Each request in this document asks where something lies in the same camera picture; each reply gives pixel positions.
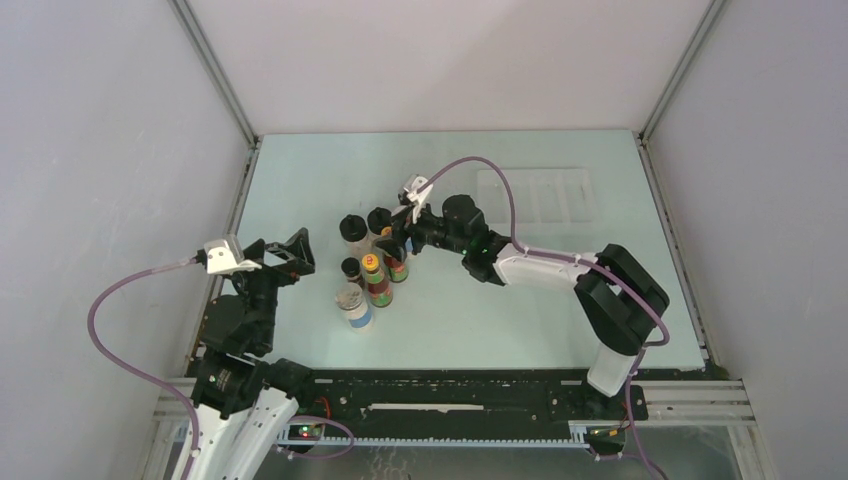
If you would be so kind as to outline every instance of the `light blue table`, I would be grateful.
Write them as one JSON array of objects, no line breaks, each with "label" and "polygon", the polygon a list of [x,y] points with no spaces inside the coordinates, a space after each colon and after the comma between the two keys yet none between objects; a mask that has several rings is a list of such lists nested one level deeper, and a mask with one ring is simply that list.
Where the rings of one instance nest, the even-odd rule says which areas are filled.
[{"label": "light blue table", "polygon": [[[412,173],[431,176],[457,158],[479,155],[503,168],[582,167],[595,196],[594,219],[556,236],[522,235],[531,245],[567,251],[627,247],[666,289],[671,343],[648,352],[644,367],[703,367],[694,327],[672,264],[633,136],[628,131],[453,132],[267,135],[250,185],[239,238],[284,241],[307,227],[317,272],[280,291],[274,351],[313,368],[586,368],[598,341],[571,291],[480,284],[460,256],[425,247],[394,285],[388,308],[357,334],[334,303],[347,250],[338,224],[376,206],[397,205]],[[456,193],[477,191],[468,164],[442,177],[435,212]]]}]

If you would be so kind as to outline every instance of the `white wall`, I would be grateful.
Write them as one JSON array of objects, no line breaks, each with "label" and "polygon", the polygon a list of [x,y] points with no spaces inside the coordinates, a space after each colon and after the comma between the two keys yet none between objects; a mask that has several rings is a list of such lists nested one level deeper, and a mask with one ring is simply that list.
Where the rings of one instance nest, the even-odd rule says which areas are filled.
[{"label": "white wall", "polygon": [[[246,146],[165,1],[4,1],[0,59],[0,476],[130,478],[158,390],[100,356],[86,313],[221,234]],[[118,292],[104,342],[177,373],[205,281]]]},{"label": "white wall", "polygon": [[848,3],[730,2],[651,140],[781,478],[845,478]]},{"label": "white wall", "polygon": [[191,2],[259,133],[639,130],[709,0]]}]

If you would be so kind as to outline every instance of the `robotic arm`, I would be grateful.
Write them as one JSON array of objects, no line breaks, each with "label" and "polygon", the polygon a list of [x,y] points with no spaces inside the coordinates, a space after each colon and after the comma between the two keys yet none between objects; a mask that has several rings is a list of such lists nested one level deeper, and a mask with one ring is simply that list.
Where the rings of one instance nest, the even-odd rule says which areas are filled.
[{"label": "robotic arm", "polygon": [[[283,263],[264,263],[265,253]],[[206,352],[191,394],[200,432],[199,451],[186,441],[173,478],[182,478],[189,456],[189,479],[253,478],[277,435],[297,413],[294,391],[308,369],[292,362],[285,368],[259,361],[273,348],[277,290],[315,272],[309,233],[300,229],[285,243],[258,240],[242,250],[228,235],[198,252],[210,275],[223,275],[237,295],[221,295],[204,311],[200,341]],[[285,371],[290,378],[278,378]]]},{"label": "robotic arm", "polygon": [[[439,217],[426,203],[432,189],[421,188],[426,182],[418,175],[407,180],[398,193],[401,206],[392,215],[391,238],[379,241],[377,246],[401,261],[406,259],[408,249],[418,254],[425,245],[450,250],[462,255],[462,266],[484,283],[573,288],[601,341],[587,382],[608,397],[618,394],[656,325],[630,296],[613,291],[606,277],[576,259],[607,268],[662,315],[669,299],[656,281],[619,245],[610,244],[602,252],[584,254],[538,248],[521,251],[509,237],[489,229],[483,212],[468,195],[448,197]],[[557,256],[575,261],[552,258]]]}]

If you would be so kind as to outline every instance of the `yellow cap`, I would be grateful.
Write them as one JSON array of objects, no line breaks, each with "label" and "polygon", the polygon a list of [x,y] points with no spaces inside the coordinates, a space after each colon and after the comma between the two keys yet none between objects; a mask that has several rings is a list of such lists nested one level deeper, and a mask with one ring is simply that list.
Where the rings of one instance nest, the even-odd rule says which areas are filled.
[{"label": "yellow cap", "polygon": [[380,259],[377,258],[377,255],[369,253],[368,255],[362,257],[362,266],[365,267],[365,270],[373,272],[374,270],[380,268]]}]

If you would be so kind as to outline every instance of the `blue label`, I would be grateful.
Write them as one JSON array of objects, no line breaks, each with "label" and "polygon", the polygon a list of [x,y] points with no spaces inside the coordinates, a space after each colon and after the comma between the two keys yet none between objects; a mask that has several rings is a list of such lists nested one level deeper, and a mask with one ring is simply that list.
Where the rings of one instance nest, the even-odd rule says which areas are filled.
[{"label": "blue label", "polygon": [[365,311],[365,315],[363,315],[362,317],[357,318],[356,320],[349,320],[349,321],[350,321],[350,326],[353,327],[353,328],[362,328],[365,325],[368,325],[368,323],[371,322],[371,309],[370,308],[367,309]]}]

